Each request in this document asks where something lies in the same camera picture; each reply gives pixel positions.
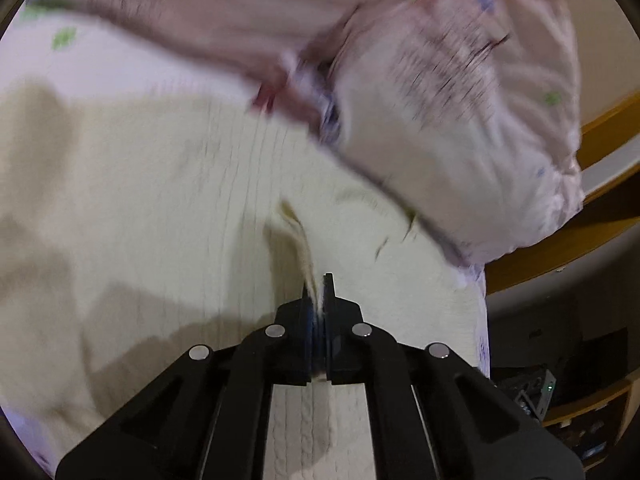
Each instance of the beige wall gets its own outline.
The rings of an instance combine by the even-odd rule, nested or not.
[[[615,0],[567,0],[582,69],[586,123],[640,90],[640,40]]]

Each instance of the silver screw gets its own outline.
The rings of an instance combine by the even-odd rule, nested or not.
[[[371,335],[371,332],[373,332],[373,329],[371,328],[371,325],[368,325],[366,323],[356,323],[351,327],[351,331],[355,335],[358,335],[360,337],[366,337],[368,335]]]
[[[286,330],[282,325],[269,325],[264,329],[264,333],[269,337],[282,337],[285,332]]]
[[[189,350],[189,357],[194,361],[202,361],[209,357],[209,349],[204,345],[192,346]]]
[[[438,359],[449,357],[449,347],[444,343],[433,343],[429,345],[429,353]]]

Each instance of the cream blanket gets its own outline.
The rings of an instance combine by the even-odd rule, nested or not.
[[[486,351],[482,278],[304,130],[222,102],[0,105],[0,404],[55,462],[191,345],[238,343],[312,279],[399,341]],[[373,478],[364,389],[274,391],[265,478]]]

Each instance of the round rivet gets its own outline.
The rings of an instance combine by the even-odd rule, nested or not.
[[[371,328],[371,325],[368,325],[366,323],[356,323],[351,327],[351,331],[357,336],[366,337],[368,335],[371,335],[373,329]]]
[[[209,349],[204,345],[192,346],[189,350],[189,357],[194,361],[202,361],[209,357]]]
[[[269,337],[282,337],[286,332],[282,325],[269,325],[264,329],[264,333]]]
[[[444,343],[432,343],[429,345],[429,353],[438,359],[449,357],[449,347]]]

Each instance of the green spot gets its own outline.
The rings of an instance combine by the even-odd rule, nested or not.
[[[545,94],[545,103],[548,106],[556,106],[562,102],[560,92],[548,92]]]
[[[76,38],[76,28],[75,27],[65,27],[61,28],[56,32],[53,40],[51,41],[51,49],[59,50],[66,46],[69,46]]]
[[[22,20],[23,22],[32,22],[33,20],[37,20],[39,17],[51,11],[52,9],[49,9],[49,7],[27,4],[22,9],[22,12],[20,12],[20,20]]]

